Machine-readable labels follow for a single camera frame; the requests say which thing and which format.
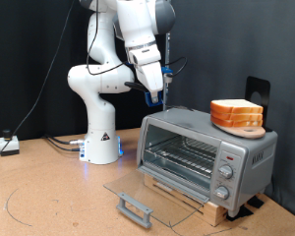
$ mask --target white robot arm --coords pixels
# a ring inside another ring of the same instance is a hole
[[[152,102],[157,103],[163,79],[154,36],[171,30],[174,10],[164,0],[117,0],[117,16],[119,22],[115,18],[114,25],[117,36],[125,40],[128,60],[135,65],[138,80],[150,91]]]
[[[88,51],[89,56],[100,63],[88,67],[91,73],[86,65],[81,65],[73,67],[68,75],[70,88],[84,100],[88,111],[88,133],[81,146],[80,160],[107,164],[118,159],[115,108],[99,95],[129,91],[125,84],[135,80],[127,66],[119,66],[114,26],[116,35],[125,40],[128,60],[135,65],[138,79],[150,91],[152,101],[157,103],[157,92],[163,89],[163,81],[154,35],[170,31],[175,15],[171,5],[164,0],[80,2],[87,9],[96,11],[88,24]]]

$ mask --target bread slice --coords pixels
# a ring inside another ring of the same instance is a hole
[[[210,115],[220,120],[232,120],[232,121],[261,121],[263,120],[263,114],[257,113],[219,113],[214,110],[210,111]]]
[[[257,127],[263,124],[263,121],[232,121],[232,120],[220,120],[214,116],[210,116],[210,121],[216,125],[223,127]]]
[[[263,113],[264,108],[245,99],[213,100],[210,109],[219,113]]]

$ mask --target wooden cutting board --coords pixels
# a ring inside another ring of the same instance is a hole
[[[216,124],[214,125],[227,133],[247,139],[261,138],[266,133],[266,130],[263,127],[223,127]]]

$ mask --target cable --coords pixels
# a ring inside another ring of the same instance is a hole
[[[47,135],[47,134],[44,135],[44,138],[49,138],[49,139],[51,139],[51,140],[53,140],[53,141],[55,141],[55,142],[57,142],[57,143],[59,143],[61,145],[69,145],[70,144],[70,142],[57,140],[56,138],[54,138],[54,137],[52,137],[50,135]]]
[[[66,148],[63,148],[63,147],[60,147],[60,146],[57,146],[55,143],[53,143],[51,140],[49,140],[49,138],[46,138],[49,142],[51,142],[53,145],[55,145],[56,147],[62,149],[62,150],[68,150],[68,151],[80,151],[79,148],[72,148],[72,149],[66,149]]]
[[[180,61],[181,59],[187,59],[186,57],[179,57],[177,60],[173,61],[173,62],[169,62],[167,64],[164,64],[164,66],[169,66],[172,64],[175,64],[176,62]]]
[[[96,10],[96,32],[95,32],[94,39],[92,40],[92,42],[91,42],[91,44],[90,44],[90,48],[89,48],[89,50],[88,50],[88,57],[87,57],[87,69],[88,69],[89,74],[90,74],[90,75],[93,75],[93,76],[97,76],[97,75],[104,74],[104,73],[106,73],[106,72],[110,72],[110,71],[115,70],[115,69],[117,69],[118,67],[121,67],[122,65],[125,65],[125,64],[128,63],[128,61],[124,61],[124,62],[122,62],[121,64],[119,64],[118,66],[115,66],[115,67],[113,67],[113,68],[111,68],[111,69],[109,69],[109,70],[107,70],[107,71],[103,71],[103,72],[100,72],[100,73],[92,73],[92,72],[90,71],[90,69],[89,69],[89,54],[90,54],[90,51],[91,51],[92,45],[94,44],[94,42],[95,42],[95,40],[96,40],[96,38],[97,38],[97,33],[98,33],[98,15],[99,15],[99,13],[98,13],[98,11],[97,11],[97,9],[98,9],[98,2],[99,2],[99,1],[96,1],[96,9],[95,9],[95,10]]]
[[[23,119],[23,121],[20,123],[20,125],[17,127],[17,129],[13,132],[12,137],[14,137],[14,136],[17,134],[17,132],[19,131],[20,127],[21,127],[21,126],[23,125],[23,123],[28,119],[28,117],[31,115],[32,111],[36,108],[36,106],[37,106],[37,104],[38,104],[38,101],[39,101],[39,99],[40,99],[40,97],[41,97],[42,91],[43,91],[43,89],[44,89],[44,87],[45,87],[45,85],[46,85],[47,79],[48,79],[48,77],[49,77],[49,73],[50,73],[50,71],[51,71],[51,69],[52,69],[53,63],[54,63],[54,61],[55,61],[55,59],[56,59],[56,57],[57,57],[57,55],[58,55],[59,48],[60,48],[60,45],[61,45],[61,41],[62,41],[62,38],[63,38],[63,34],[64,34],[65,29],[66,29],[66,27],[67,27],[68,20],[69,20],[69,16],[70,16],[71,10],[72,10],[72,8],[73,8],[74,2],[75,2],[75,0],[72,0],[71,7],[70,7],[70,10],[69,10],[68,15],[67,15],[67,19],[66,19],[65,26],[64,26],[63,29],[62,29],[62,33],[61,33],[61,36],[60,36],[60,39],[59,39],[59,43],[58,43],[58,47],[57,47],[56,53],[55,53],[55,55],[54,55],[54,57],[53,57],[53,59],[52,59],[52,61],[51,61],[51,64],[50,64],[49,70],[48,70],[47,75],[46,75],[46,77],[45,77],[45,80],[44,80],[44,82],[43,82],[43,84],[42,84],[42,87],[41,87],[41,89],[40,89],[40,92],[39,92],[39,95],[38,95],[38,97],[37,97],[37,100],[36,100],[35,104],[33,105],[33,107],[31,108],[31,110],[29,111],[28,115]],[[3,148],[0,150],[0,155],[1,155],[2,151],[6,148],[6,146],[10,143],[10,141],[9,141],[7,144],[5,144],[5,145],[3,146]]]
[[[111,69],[109,69],[109,70],[107,70],[107,71],[103,71],[103,72],[99,72],[99,73],[95,73],[95,74],[93,74],[93,73],[89,70],[89,66],[87,66],[87,68],[88,68],[88,72],[89,72],[90,75],[97,76],[97,75],[101,75],[101,74],[104,74],[104,73],[106,73],[106,72],[110,72],[110,71],[112,71],[112,70],[115,70],[115,69],[117,69],[118,67],[121,67],[122,65],[125,65],[125,64],[127,64],[127,63],[128,63],[128,61],[124,61],[124,62],[122,62],[121,64],[119,64],[118,66],[115,66],[115,67],[113,67],[113,68],[111,68]]]
[[[185,67],[187,66],[187,63],[188,63],[188,59],[187,59],[187,57],[181,57],[181,58],[185,58],[185,63],[184,63],[184,65],[183,65],[183,66],[178,70],[178,72],[176,72],[175,74],[172,74],[172,75],[168,74],[168,75],[167,75],[168,77],[173,78],[173,77],[179,75],[179,73],[181,73],[182,70],[185,69]]]

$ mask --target table surface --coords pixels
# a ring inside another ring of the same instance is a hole
[[[249,206],[253,215],[216,227],[192,215],[173,228],[153,218],[142,228],[103,187],[137,168],[139,131],[117,131],[125,154],[107,165],[81,162],[46,140],[20,142],[21,154],[0,157],[0,235],[295,235],[295,216],[265,195],[260,209]]]

